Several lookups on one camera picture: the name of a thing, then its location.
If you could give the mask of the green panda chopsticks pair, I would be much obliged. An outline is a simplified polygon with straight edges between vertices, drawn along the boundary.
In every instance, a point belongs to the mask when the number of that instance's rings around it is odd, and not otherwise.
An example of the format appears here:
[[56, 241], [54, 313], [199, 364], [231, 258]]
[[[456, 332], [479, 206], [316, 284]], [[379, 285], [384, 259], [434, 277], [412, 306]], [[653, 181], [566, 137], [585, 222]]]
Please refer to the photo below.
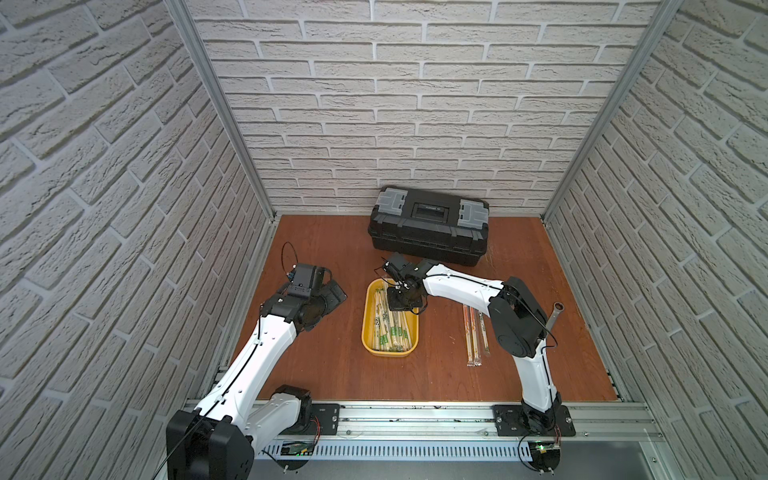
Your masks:
[[482, 328], [480, 330], [481, 330], [481, 340], [482, 340], [482, 352], [483, 352], [484, 356], [489, 357], [490, 356], [490, 348], [489, 348], [487, 331], [484, 328], [484, 324], [481, 325], [481, 327]]

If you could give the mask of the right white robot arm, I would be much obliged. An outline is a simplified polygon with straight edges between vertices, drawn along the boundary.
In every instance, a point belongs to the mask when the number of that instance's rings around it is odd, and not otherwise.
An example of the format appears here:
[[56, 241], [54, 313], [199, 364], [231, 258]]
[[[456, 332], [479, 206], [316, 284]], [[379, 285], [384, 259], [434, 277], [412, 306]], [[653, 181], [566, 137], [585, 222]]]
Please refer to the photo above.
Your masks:
[[531, 433], [555, 429], [562, 400], [545, 351], [551, 336], [548, 317], [521, 279], [482, 279], [430, 260], [414, 264], [397, 255], [383, 270], [392, 279], [387, 298], [393, 311], [423, 310], [433, 296], [488, 316], [497, 343], [515, 360], [522, 386], [521, 423]]

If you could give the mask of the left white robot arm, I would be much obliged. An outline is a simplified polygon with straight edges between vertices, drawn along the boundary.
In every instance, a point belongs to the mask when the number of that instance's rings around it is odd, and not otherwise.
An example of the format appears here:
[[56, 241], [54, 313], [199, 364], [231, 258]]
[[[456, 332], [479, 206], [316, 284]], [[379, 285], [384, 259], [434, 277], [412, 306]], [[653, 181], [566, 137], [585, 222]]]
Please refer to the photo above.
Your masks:
[[246, 479], [256, 454], [293, 427], [311, 403], [301, 389], [276, 392], [250, 420], [254, 401], [298, 334], [312, 329], [347, 299], [338, 282], [286, 284], [265, 301], [253, 334], [233, 364], [191, 411], [166, 427], [169, 479]]

